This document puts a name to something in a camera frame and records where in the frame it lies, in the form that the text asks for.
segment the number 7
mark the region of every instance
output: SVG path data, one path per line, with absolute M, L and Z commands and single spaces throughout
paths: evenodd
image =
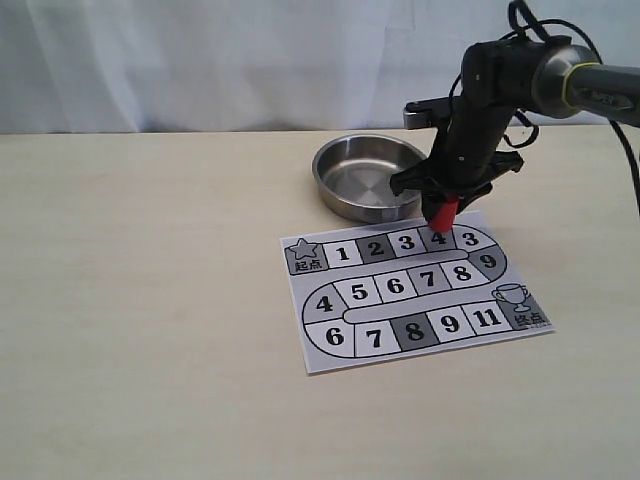
M 433 287 L 433 272 L 422 272 L 420 274 L 420 278 L 424 278 L 424 277 L 428 277 L 427 286 Z
M 380 333 L 382 330 L 369 330 L 367 331 L 367 338 L 373 335 L 373 348 L 378 348 L 380 346 Z

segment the trophy icon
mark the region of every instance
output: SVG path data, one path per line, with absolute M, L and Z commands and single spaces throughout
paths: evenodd
M 523 305 L 525 300 L 529 298 L 529 290 L 524 285 L 518 283 L 506 283 L 500 285 L 493 292 L 491 292 L 493 298 L 502 302 L 507 302 L 515 305 L 514 312 L 528 312 L 531 307 Z

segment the white wall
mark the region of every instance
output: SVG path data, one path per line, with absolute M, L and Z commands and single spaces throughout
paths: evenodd
M 640 65 L 637 0 L 529 0 Z M 506 0 L 0 0 L 0 132 L 401 127 Z M 572 123 L 598 122 L 585 115 Z

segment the star icon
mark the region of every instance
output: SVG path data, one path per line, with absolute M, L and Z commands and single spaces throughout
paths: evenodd
M 304 257 L 316 258 L 315 249 L 318 245 L 318 243 L 309 243 L 304 238 L 301 238 L 298 240 L 297 245 L 289 248 L 296 254 L 296 260 L 301 260 Z

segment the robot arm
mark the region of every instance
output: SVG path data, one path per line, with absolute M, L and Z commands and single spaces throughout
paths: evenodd
M 543 41 L 525 35 L 518 10 Z M 522 168 L 517 152 L 496 151 L 520 111 L 561 119 L 584 110 L 640 126 L 640 69 L 602 65 L 593 49 L 548 35 L 523 0 L 509 4 L 509 20 L 512 34 L 466 51 L 460 96 L 405 107 L 406 128 L 438 132 L 428 159 L 392 176 L 390 187 L 396 195 L 420 190 L 423 216 L 436 231 L 450 230 L 498 177 Z

